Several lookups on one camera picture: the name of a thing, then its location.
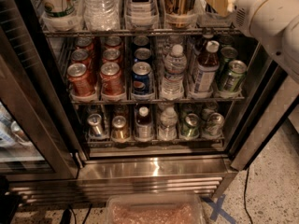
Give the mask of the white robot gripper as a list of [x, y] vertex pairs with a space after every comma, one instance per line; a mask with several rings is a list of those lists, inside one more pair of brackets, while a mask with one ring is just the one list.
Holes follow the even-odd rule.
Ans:
[[234, 10], [234, 26], [244, 35], [254, 38], [275, 37], [290, 20], [286, 6], [291, 0], [205, 0], [220, 16]]

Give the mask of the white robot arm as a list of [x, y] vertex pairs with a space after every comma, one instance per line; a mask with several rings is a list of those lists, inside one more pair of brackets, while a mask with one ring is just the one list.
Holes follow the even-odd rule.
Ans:
[[299, 0], [206, 0], [218, 15], [233, 16], [243, 35], [258, 40], [267, 54], [299, 82]]

